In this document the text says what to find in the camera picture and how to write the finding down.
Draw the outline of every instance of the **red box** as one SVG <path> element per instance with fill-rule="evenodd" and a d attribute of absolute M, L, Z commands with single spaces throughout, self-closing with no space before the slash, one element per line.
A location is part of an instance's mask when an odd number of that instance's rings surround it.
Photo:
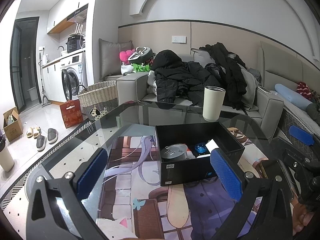
<path fill-rule="evenodd" d="M 83 122 L 79 99 L 60 105 L 60 110 L 66 128 Z"/>

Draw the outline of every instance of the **cardboard box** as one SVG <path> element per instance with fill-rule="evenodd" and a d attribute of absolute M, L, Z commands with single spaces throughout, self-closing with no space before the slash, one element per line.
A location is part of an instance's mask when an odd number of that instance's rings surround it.
<path fill-rule="evenodd" d="M 175 185 L 215 177 L 210 156 L 183 161 L 167 161 L 160 151 L 173 144 L 186 144 L 195 156 L 198 143 L 213 139 L 233 163 L 238 163 L 244 146 L 219 122 L 156 126 L 156 147 L 160 185 Z"/>
<path fill-rule="evenodd" d="M 12 114 L 12 116 L 17 119 L 15 122 L 8 125 L 8 117 Z M 8 141 L 12 141 L 13 139 L 17 138 L 18 136 L 22 135 L 23 133 L 23 126 L 22 122 L 20 120 L 18 110 L 16 107 L 10 109 L 9 111 L 5 112 L 3 114 L 4 121 L 3 121 L 3 130 L 5 132 L 5 135 L 8 139 Z"/>
<path fill-rule="evenodd" d="M 66 128 L 83 122 L 79 99 L 60 105 L 61 115 Z"/>

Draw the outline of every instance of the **gray slippers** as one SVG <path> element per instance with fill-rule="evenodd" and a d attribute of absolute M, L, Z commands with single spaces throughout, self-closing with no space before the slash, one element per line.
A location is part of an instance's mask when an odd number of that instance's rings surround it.
<path fill-rule="evenodd" d="M 49 128 L 48 129 L 48 142 L 49 144 L 52 144 L 56 142 L 58 139 L 58 132 L 56 129 Z"/>
<path fill-rule="evenodd" d="M 49 128 L 48 129 L 48 142 L 49 144 L 55 143 L 58 139 L 58 132 L 57 130 L 53 129 L 53 128 Z M 37 150 L 38 152 L 43 151 L 43 149 L 45 148 L 45 140 L 46 137 L 43 135 L 38 135 L 37 137 Z"/>
<path fill-rule="evenodd" d="M 39 136 L 37 137 L 37 144 L 36 144 L 36 146 L 37 146 L 37 151 L 38 151 L 38 152 L 43 151 L 43 149 L 45 148 L 45 140 L 46 140 L 46 137 L 43 136 L 43 135 L 39 135 Z"/>

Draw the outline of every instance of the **mop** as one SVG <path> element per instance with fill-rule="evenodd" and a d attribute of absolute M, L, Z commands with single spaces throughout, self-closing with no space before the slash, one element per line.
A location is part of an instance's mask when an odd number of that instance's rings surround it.
<path fill-rule="evenodd" d="M 45 107 L 45 106 L 48 106 L 48 105 L 51 105 L 52 103 L 49 101 L 49 99 L 47 98 L 46 94 L 45 94 L 45 90 L 44 90 L 44 87 L 43 87 L 43 81 L 42 81 L 42 77 L 43 77 L 43 70 L 42 70 L 42 67 L 41 67 L 41 53 L 39 53 L 39 65 L 40 65 L 40 78 L 41 78 L 41 85 L 42 85 L 42 94 L 43 94 L 43 97 L 42 97 L 42 106 L 41 107 Z"/>

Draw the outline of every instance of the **human hand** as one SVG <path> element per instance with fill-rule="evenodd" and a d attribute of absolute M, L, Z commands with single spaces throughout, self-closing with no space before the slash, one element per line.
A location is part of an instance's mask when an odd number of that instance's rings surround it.
<path fill-rule="evenodd" d="M 313 215 L 314 212 L 308 212 L 305 205 L 296 204 L 292 213 L 292 235 L 294 236 L 298 232 L 301 232 L 309 224 Z"/>

